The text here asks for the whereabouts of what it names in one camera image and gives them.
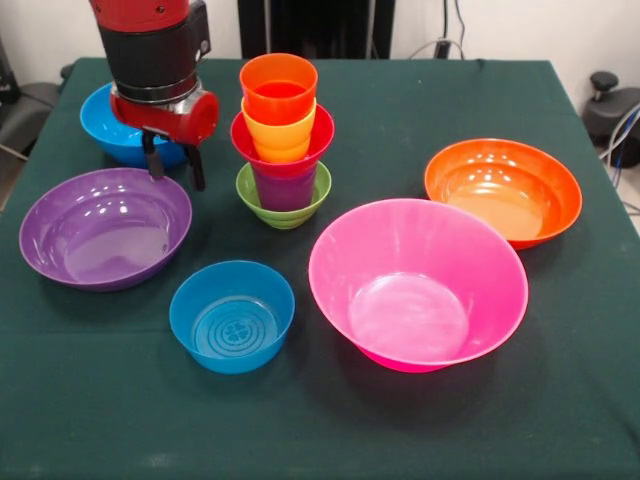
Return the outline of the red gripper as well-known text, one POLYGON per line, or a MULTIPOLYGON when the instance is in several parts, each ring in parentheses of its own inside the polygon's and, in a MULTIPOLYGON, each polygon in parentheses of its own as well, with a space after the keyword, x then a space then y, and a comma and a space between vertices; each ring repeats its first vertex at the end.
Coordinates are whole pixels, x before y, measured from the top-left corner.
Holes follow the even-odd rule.
POLYGON ((126 99, 112 83, 110 107, 116 119, 125 125, 142 130, 142 147, 150 175, 164 177, 164 164, 156 151, 154 139, 162 136, 183 144, 191 168, 191 180, 196 191, 206 188, 199 146, 217 128, 219 103, 217 97, 202 88, 196 88, 185 98, 164 104, 136 103, 126 99))

